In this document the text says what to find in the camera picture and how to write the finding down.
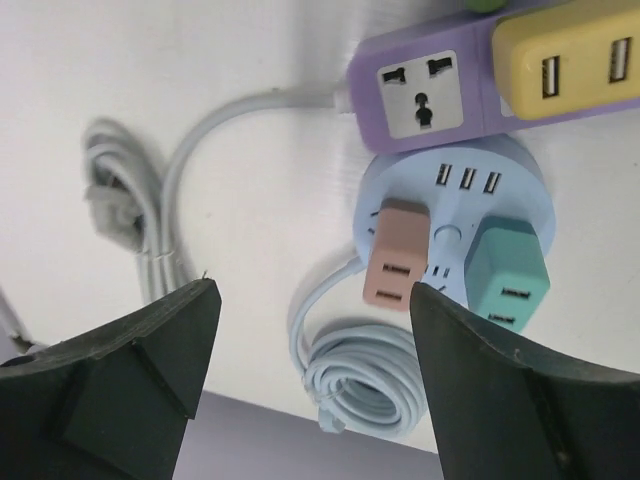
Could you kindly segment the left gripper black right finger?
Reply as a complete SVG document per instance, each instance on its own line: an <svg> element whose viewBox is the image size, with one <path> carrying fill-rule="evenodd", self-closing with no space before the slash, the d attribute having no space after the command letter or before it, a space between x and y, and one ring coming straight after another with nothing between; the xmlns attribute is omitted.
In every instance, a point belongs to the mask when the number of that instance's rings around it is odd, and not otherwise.
<svg viewBox="0 0 640 480"><path fill-rule="evenodd" d="M549 349L424 283L410 317L445 478L638 478L638 374Z"/></svg>

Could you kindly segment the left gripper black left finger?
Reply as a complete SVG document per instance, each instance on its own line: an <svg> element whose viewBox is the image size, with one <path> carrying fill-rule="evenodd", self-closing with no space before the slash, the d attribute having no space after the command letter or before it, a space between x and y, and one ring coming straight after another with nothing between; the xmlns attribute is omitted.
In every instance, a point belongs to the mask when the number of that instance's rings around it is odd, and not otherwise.
<svg viewBox="0 0 640 480"><path fill-rule="evenodd" d="M209 278L1 366L5 479L169 479L222 300Z"/></svg>

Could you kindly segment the teal plug adapter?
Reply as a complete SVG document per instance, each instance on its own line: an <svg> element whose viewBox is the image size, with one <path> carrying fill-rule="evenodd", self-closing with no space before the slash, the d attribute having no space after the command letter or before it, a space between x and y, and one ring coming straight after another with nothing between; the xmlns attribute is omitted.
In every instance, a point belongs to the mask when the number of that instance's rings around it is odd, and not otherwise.
<svg viewBox="0 0 640 480"><path fill-rule="evenodd" d="M521 332L550 288L531 224L499 216L484 218L465 259L464 280L470 311Z"/></svg>

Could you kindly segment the pink plug adapter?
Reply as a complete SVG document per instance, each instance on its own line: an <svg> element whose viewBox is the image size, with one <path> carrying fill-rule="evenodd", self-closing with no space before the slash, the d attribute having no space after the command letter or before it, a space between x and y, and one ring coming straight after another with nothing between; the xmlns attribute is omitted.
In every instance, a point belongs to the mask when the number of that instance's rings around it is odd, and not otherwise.
<svg viewBox="0 0 640 480"><path fill-rule="evenodd" d="M367 263L365 303L398 312L409 309L413 285L428 267L430 229L426 205L396 198L382 202Z"/></svg>

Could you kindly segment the yellow plug adapter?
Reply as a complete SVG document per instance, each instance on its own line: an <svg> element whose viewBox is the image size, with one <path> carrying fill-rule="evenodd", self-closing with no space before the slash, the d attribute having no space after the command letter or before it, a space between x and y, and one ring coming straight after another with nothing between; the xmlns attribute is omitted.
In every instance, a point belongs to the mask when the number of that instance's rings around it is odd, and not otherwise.
<svg viewBox="0 0 640 480"><path fill-rule="evenodd" d="M491 46L497 90L523 120L639 98L637 1L567 1L505 17Z"/></svg>

